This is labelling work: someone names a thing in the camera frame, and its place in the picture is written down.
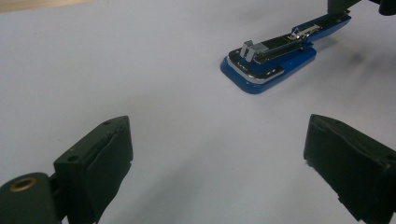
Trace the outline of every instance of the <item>blue stapler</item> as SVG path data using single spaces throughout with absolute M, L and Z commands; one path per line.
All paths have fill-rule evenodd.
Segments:
M 312 62 L 313 42 L 346 25 L 349 11 L 327 14 L 291 29 L 291 33 L 253 44 L 245 42 L 221 63 L 221 71 L 243 91 L 257 94 Z

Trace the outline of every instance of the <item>white table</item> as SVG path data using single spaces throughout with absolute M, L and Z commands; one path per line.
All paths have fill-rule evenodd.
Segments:
M 326 1 L 99 0 L 0 14 L 0 184 L 128 115 L 132 169 L 101 223 L 356 223 L 303 159 L 311 114 L 396 149 L 395 17 L 362 1 L 317 58 L 259 95 L 219 70 Z

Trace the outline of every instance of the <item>stapler anvil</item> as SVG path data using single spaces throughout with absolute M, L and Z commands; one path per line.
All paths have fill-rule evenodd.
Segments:
M 327 14 L 258 44 L 249 40 L 231 51 L 220 69 L 243 91 L 261 93 L 312 62 L 317 54 L 313 42 L 345 26 L 351 19 L 348 14 Z

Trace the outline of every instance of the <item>black object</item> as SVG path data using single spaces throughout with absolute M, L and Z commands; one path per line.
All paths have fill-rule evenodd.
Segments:
M 54 162 L 55 174 L 17 177 L 0 188 L 0 224 L 98 222 L 133 159 L 128 117 L 97 126 Z
M 357 220 L 389 223 L 396 208 L 396 152 L 345 123 L 312 115 L 304 158 Z
M 328 13 L 340 13 L 357 4 L 360 0 L 328 0 Z M 396 1 L 395 0 L 369 0 L 379 4 L 378 12 L 384 16 L 392 16 L 396 14 Z

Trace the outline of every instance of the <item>table surface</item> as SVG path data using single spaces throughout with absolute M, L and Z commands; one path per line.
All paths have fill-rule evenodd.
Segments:
M 0 14 L 0 183 L 106 119 L 134 161 L 101 223 L 356 223 L 303 159 L 311 114 L 396 148 L 395 17 L 362 1 L 317 58 L 259 94 L 219 70 L 326 13 L 326 1 L 98 0 Z

